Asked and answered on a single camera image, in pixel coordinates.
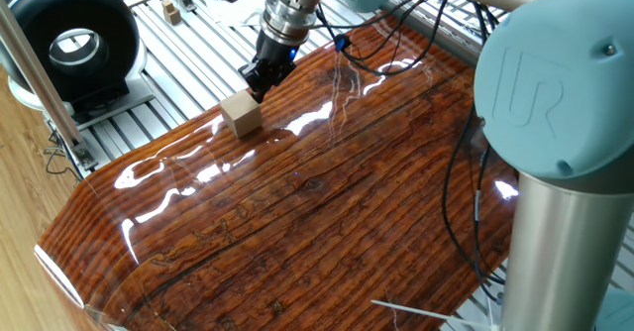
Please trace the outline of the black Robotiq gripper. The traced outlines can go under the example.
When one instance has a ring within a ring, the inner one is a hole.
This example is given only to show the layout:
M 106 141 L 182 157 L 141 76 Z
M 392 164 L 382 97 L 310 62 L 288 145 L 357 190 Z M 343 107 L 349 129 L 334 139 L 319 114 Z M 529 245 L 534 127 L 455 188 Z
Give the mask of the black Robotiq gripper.
M 257 103 L 273 86 L 279 86 L 296 68 L 298 46 L 282 44 L 261 30 L 253 62 L 238 69 Z

